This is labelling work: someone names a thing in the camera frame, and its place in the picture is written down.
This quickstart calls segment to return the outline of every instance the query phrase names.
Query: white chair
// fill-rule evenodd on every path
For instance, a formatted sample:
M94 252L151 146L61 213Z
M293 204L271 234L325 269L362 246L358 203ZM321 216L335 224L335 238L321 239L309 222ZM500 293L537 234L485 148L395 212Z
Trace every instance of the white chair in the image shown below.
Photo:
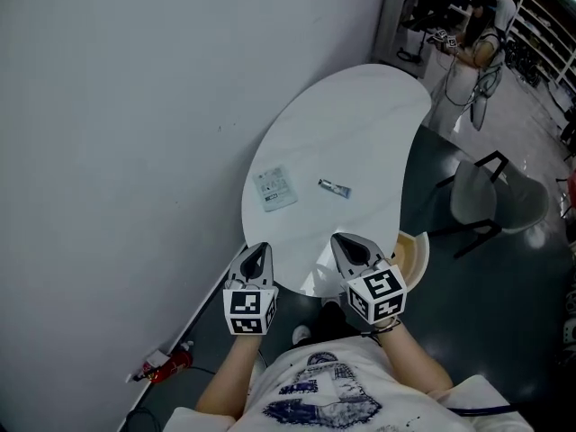
M400 269L408 291L413 290L422 279L428 267L429 258L430 243L426 232L417 237L399 232L390 263Z
M498 169L490 174L483 166L499 159ZM505 176L507 193L497 195L494 183L500 174ZM548 213L546 188L522 174L498 151L474 163L460 162L456 174L436 187L454 181L450 194L450 212L461 224L429 232L430 237L474 230L478 238L458 251L454 257L462 257L499 233L515 234L529 229L544 219Z

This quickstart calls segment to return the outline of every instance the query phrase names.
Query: wrist strap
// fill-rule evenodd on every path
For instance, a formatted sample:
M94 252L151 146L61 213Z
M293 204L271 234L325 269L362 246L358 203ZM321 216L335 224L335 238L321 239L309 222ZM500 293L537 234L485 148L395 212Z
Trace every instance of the wrist strap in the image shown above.
M382 333L389 333L390 331L395 329L400 324L401 324L400 319L398 317L394 316L394 317L392 317L392 321L388 325L386 325L384 328L377 328L373 331L366 331L365 333L360 333L360 336L362 338L369 338L371 336L380 335Z

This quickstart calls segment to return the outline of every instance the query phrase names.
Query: kidney-shaped table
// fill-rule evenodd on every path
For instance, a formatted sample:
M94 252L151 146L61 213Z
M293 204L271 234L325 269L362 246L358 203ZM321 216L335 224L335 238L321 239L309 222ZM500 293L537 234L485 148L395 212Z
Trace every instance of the kidney-shaped table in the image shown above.
M308 296L341 293L330 248L335 232L363 236L392 254L406 161L429 109L417 80L375 64L329 76L284 109L258 148L242 194L246 242L270 244L275 281ZM266 212L252 176L280 165L298 202ZM320 179L351 188L350 198L321 188Z

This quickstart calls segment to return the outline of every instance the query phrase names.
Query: white sneaker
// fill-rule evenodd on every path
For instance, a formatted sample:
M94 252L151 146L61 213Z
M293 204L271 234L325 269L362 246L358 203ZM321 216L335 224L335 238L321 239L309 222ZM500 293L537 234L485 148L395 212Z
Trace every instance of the white sneaker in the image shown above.
M312 333L306 325L296 327L292 332L292 344L296 346L303 339L311 338Z
M328 304L329 302L335 302L338 307L342 307L342 305L340 304L340 295L338 296L334 296L332 298L322 298L320 300L320 303L322 304L322 307L324 307L326 304Z

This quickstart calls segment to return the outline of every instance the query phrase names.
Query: white wall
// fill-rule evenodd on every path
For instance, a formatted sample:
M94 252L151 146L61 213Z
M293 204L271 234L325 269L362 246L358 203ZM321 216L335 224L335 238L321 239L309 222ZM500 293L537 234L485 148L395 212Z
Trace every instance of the white wall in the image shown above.
M381 0L0 0L0 422L114 430L243 241L258 142Z

